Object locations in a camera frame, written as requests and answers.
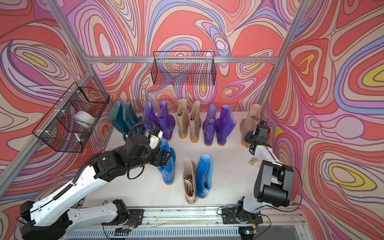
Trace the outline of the beige rain boot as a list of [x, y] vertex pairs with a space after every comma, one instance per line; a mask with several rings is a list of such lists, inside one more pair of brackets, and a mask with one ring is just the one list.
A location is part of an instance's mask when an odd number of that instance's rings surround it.
[[202, 126], [202, 121], [200, 118], [200, 107], [201, 102], [195, 101], [189, 118], [191, 132], [190, 140], [192, 143], [197, 143], [199, 141], [200, 129]]
[[251, 131], [254, 132], [257, 128], [261, 115], [261, 105], [253, 104], [251, 109], [248, 112], [248, 115], [240, 123], [240, 132], [241, 132], [241, 144], [245, 147], [246, 142], [244, 140], [246, 134]]
[[197, 200], [196, 185], [197, 168], [189, 158], [183, 159], [183, 184], [185, 198], [188, 204], [194, 204]]
[[187, 99], [178, 100], [177, 123], [179, 126], [179, 137], [185, 139], [188, 135], [189, 115]]

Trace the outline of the purple rain boot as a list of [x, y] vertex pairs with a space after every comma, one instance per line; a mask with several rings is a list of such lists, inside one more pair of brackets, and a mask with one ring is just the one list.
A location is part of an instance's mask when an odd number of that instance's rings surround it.
[[143, 112], [143, 115], [142, 115], [142, 121], [143, 122], [150, 121], [150, 122], [154, 122], [156, 124], [156, 126], [158, 125], [158, 121], [157, 121], [157, 117], [156, 117], [156, 114], [155, 114], [154, 106], [153, 106], [153, 104], [151, 102], [147, 102], [146, 103], [146, 106], [145, 106], [145, 109], [144, 109], [144, 112]]
[[210, 105], [206, 118], [203, 122], [204, 144], [210, 147], [213, 144], [214, 134], [216, 131], [216, 115], [217, 107]]
[[160, 110], [157, 115], [158, 123], [163, 131], [163, 138], [167, 141], [172, 139], [173, 130], [176, 125], [175, 118], [170, 115], [167, 101], [160, 101]]
[[234, 130], [236, 124], [237, 122], [231, 107], [223, 105], [216, 127], [217, 142], [219, 146], [224, 146], [226, 144], [227, 138]]

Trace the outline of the blue rain boot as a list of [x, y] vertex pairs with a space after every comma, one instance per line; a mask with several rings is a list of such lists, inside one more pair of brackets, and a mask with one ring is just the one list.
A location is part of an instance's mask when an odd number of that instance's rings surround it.
[[197, 168], [197, 196], [204, 199], [212, 187], [213, 159], [209, 154], [202, 154]]
[[158, 167], [166, 185], [171, 185], [175, 177], [176, 153], [173, 148], [170, 148], [166, 139], [161, 140], [160, 150], [166, 150], [172, 153], [171, 158], [168, 160], [165, 167]]

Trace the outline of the teal rain boot yellow sole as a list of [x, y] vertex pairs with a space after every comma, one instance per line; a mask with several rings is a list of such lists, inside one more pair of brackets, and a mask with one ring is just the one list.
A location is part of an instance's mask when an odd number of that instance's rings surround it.
[[111, 109], [110, 123], [114, 128], [120, 132], [123, 136], [123, 140], [126, 141], [129, 127], [124, 120], [124, 105], [121, 101], [116, 101]]

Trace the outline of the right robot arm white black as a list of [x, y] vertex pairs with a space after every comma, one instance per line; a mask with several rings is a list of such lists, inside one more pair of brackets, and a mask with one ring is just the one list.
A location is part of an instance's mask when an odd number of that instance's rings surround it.
[[252, 197], [242, 197], [235, 210], [236, 220], [245, 224], [253, 222], [264, 208], [287, 207], [291, 203], [295, 170], [283, 164], [267, 143], [270, 128], [262, 121], [254, 131], [244, 137], [251, 155], [260, 161], [260, 168]]

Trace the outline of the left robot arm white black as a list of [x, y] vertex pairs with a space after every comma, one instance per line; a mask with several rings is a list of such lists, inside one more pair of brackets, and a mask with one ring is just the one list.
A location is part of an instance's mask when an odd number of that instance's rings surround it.
[[123, 146], [98, 153], [88, 159], [75, 177], [48, 197], [27, 201], [20, 207], [25, 220], [21, 233], [24, 240], [58, 240], [65, 234], [90, 225], [140, 225], [123, 200], [111, 204], [76, 210], [72, 206], [97, 188], [133, 169], [152, 165], [171, 170], [176, 154], [167, 140], [136, 135], [128, 137]]

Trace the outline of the yellow paper clips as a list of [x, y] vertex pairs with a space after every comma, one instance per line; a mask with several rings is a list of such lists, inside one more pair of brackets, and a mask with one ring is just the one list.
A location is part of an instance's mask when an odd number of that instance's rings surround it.
[[258, 168], [261, 166], [261, 162], [256, 157], [252, 157], [249, 160], [249, 164], [252, 166], [257, 166]]

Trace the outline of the grey tape roll in basket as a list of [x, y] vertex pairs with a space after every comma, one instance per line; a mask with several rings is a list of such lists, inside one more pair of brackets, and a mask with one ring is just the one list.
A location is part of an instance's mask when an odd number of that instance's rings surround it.
[[95, 118], [85, 111], [78, 111], [73, 116], [72, 119], [80, 126], [84, 128], [91, 128], [95, 123]]

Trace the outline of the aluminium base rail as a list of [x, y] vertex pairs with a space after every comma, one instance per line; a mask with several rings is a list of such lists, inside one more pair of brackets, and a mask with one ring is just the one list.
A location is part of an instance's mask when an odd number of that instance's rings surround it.
[[94, 225], [73, 230], [64, 240], [312, 240], [300, 212], [262, 211], [262, 223], [224, 224], [218, 206], [146, 207], [132, 232], [123, 226]]

